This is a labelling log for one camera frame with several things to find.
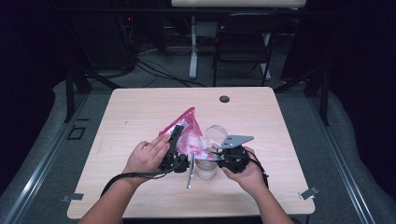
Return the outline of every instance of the silver clip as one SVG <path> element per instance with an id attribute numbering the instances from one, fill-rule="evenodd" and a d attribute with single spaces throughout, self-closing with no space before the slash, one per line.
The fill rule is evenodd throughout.
<path id="1" fill-rule="evenodd" d="M 70 195 L 64 195 L 61 199 L 61 202 L 70 203 L 72 200 L 81 201 L 83 196 L 84 194 L 71 193 Z"/>
<path id="2" fill-rule="evenodd" d="M 307 200 L 308 198 L 315 198 L 315 194 L 319 193 L 319 189 L 314 186 L 312 189 L 308 189 L 303 193 L 298 193 L 301 199 Z"/>

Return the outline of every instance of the forearm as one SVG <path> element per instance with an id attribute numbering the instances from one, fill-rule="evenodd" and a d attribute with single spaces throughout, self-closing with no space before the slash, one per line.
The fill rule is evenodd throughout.
<path id="1" fill-rule="evenodd" d="M 262 223 L 293 223 L 271 191 L 263 186 L 250 194 L 259 206 Z"/>
<path id="2" fill-rule="evenodd" d="M 137 187 L 128 178 L 116 181 L 79 223 L 119 223 Z"/>

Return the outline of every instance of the desk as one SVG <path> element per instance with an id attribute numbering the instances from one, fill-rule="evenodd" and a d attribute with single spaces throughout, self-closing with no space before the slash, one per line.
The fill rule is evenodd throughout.
<path id="1" fill-rule="evenodd" d="M 172 7 L 304 7 L 306 0 L 172 0 Z M 191 18 L 190 78 L 197 77 L 198 54 L 196 49 L 196 21 Z M 266 64 L 261 64 L 262 71 Z"/>
<path id="2" fill-rule="evenodd" d="M 221 103 L 221 95 L 230 97 Z M 269 175 L 269 186 L 288 214 L 311 214 L 312 199 L 298 192 L 308 189 L 275 94 L 257 88 L 119 89 L 113 91 L 93 141 L 75 193 L 81 201 L 70 203 L 67 215 L 81 218 L 99 199 L 111 177 L 119 174 L 134 147 L 152 140 L 158 132 L 195 106 L 204 132 L 218 124 L 228 133 L 252 135 L 246 146 L 254 148 Z M 171 173 L 143 184 L 123 217 L 238 217 L 257 216 L 253 199 L 219 170 L 211 180 L 194 176 L 187 189 L 188 172 Z"/>

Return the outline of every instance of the black chair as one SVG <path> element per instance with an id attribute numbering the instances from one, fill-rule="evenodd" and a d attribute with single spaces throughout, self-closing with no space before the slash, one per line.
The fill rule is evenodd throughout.
<path id="1" fill-rule="evenodd" d="M 266 63 L 262 86 L 271 59 L 275 36 L 282 22 L 275 15 L 263 13 L 234 13 L 220 19 L 216 31 L 213 86 L 216 86 L 218 62 L 221 63 Z M 264 36 L 269 34 L 265 45 Z"/>

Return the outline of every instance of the person's left hand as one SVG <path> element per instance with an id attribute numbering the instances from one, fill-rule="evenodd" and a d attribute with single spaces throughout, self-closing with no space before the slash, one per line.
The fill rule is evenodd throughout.
<path id="1" fill-rule="evenodd" d="M 169 138 L 170 135 L 166 134 L 158 136 L 150 143 L 146 141 L 140 142 L 134 148 L 131 156 L 129 156 L 128 162 L 122 172 L 151 173 L 160 171 L 159 166 L 170 147 L 169 143 L 167 143 Z M 131 178 L 130 182 L 138 187 L 148 180 L 148 178 L 134 177 Z"/>

